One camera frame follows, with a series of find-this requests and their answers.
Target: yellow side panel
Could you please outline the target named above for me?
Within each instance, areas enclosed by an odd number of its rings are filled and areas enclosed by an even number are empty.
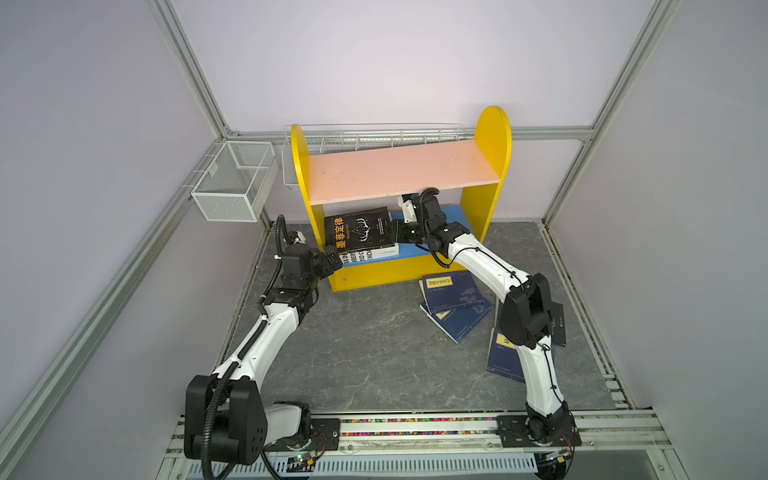
[[[458,263],[454,263],[451,268],[443,268],[435,262],[431,255],[425,255],[423,257],[402,258],[389,262],[345,266],[334,273],[330,277],[330,281],[333,291],[340,292],[363,288],[364,286],[417,280],[433,273],[456,272],[464,269]]]
[[[465,187],[462,193],[464,214],[470,228],[482,242],[502,192],[512,156],[512,129],[507,114],[500,107],[488,107],[482,112],[475,129],[475,143],[499,178],[498,184]]]
[[[310,205],[310,148],[306,145],[306,138],[301,126],[298,124],[290,128],[290,145],[293,151],[293,166],[296,168],[296,177],[299,179],[301,196],[304,206],[310,215],[310,223],[315,233],[317,244],[322,251],[325,248],[325,213],[323,205]]]

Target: pink shelf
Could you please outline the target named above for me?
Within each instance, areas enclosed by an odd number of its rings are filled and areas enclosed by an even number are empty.
[[[474,140],[313,155],[310,205],[497,184]]]

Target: marble surface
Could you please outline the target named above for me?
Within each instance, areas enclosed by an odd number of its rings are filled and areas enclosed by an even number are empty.
[[[309,225],[289,230],[313,236]],[[569,406],[614,408],[538,226],[492,223],[485,245],[518,268],[543,273],[553,300],[565,305],[568,346],[558,348],[554,363]],[[274,254],[270,238],[230,348],[258,318],[255,304],[274,270]],[[485,285],[478,287],[493,298]],[[299,401],[314,412],[524,409],[523,383],[485,371],[493,315],[456,344],[419,309],[421,301],[415,280],[338,293],[323,280],[317,304],[267,373],[265,405]]]

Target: robotic arm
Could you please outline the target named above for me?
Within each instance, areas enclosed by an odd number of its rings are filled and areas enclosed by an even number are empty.
[[[422,248],[446,268],[454,262],[464,266],[503,302],[499,328],[520,357],[528,421],[504,422],[498,417],[499,431],[510,434],[502,435],[502,444],[513,438],[552,445],[562,437],[569,445],[580,445],[551,357],[552,343],[565,343],[562,305],[551,301],[548,281],[540,273],[529,275],[514,268],[466,227],[448,223],[437,193],[427,189],[421,195],[401,197],[404,220],[394,223],[393,235],[400,243],[425,245]],[[307,246],[300,232],[287,232],[282,215],[275,227],[279,261],[258,303],[261,315],[256,325],[230,358],[211,375],[196,376],[187,387],[184,454],[201,460],[206,480],[225,478],[236,464],[253,464],[259,455],[264,457],[265,445],[277,441],[304,445],[310,440],[307,405],[282,402],[264,408],[259,390],[277,352],[316,302],[318,282],[340,269],[342,262],[335,247],[320,252]],[[282,286],[275,286],[278,276]],[[229,409],[223,408],[227,400]],[[228,462],[219,477],[214,476],[211,461]],[[270,468],[266,457],[264,463]]]

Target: blue shelf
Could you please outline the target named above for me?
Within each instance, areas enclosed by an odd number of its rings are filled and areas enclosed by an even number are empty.
[[[466,215],[464,215],[464,211],[462,210],[461,206],[449,205],[447,207],[443,207],[442,211],[445,213],[445,217],[448,220],[448,223],[459,222],[461,225],[464,225],[465,227],[469,228],[470,231],[472,231],[472,229],[469,226],[469,222],[467,221],[467,217]],[[392,219],[402,220],[402,212],[392,214]],[[364,260],[363,262],[347,263],[345,264],[345,266],[368,265],[370,263],[389,262],[392,260],[400,260],[402,258],[423,257],[429,254],[430,254],[429,252],[425,252],[424,250],[421,250],[413,243],[401,243],[400,253],[398,255],[395,255],[394,257],[385,257],[385,258],[379,258],[376,260]]]

